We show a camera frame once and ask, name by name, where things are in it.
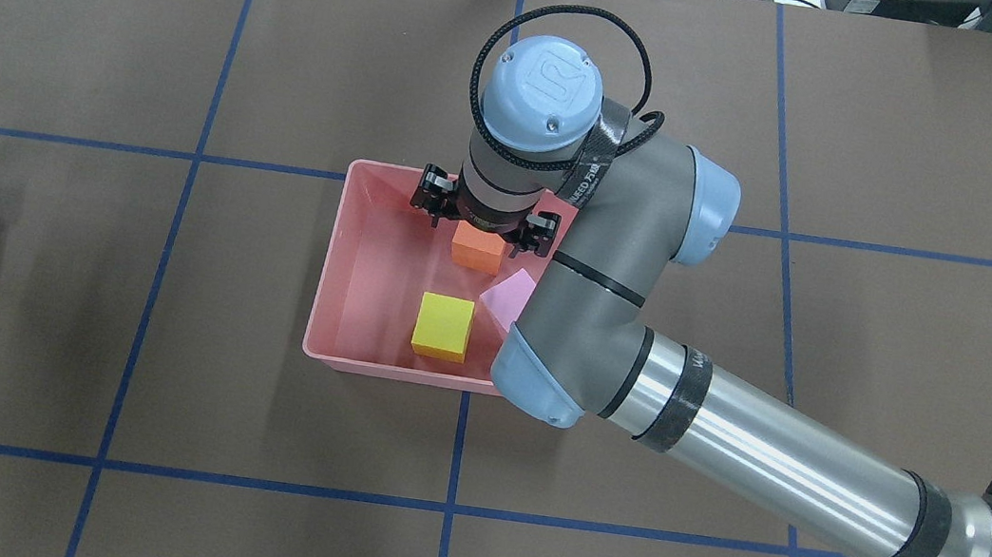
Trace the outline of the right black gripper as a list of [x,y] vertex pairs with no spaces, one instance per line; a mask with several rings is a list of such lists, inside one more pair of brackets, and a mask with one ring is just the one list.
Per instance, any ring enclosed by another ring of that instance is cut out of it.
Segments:
[[509,258],[529,252],[538,258],[549,256],[559,235],[561,214],[533,214],[533,204],[502,212],[481,202],[471,191],[460,189],[460,185],[460,179],[444,168],[427,164],[412,192],[410,206],[426,213],[432,228],[443,220],[457,221],[459,217],[481,232],[509,235]]

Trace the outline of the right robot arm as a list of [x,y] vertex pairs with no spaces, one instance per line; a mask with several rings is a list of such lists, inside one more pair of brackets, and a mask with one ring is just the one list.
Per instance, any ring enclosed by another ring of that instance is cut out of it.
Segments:
[[724,239],[739,182],[608,100],[571,41],[497,42],[470,76],[469,157],[424,169],[411,202],[547,259],[490,365],[503,397],[555,428],[605,419],[846,557],[992,557],[992,480],[938,489],[646,323],[665,266]]

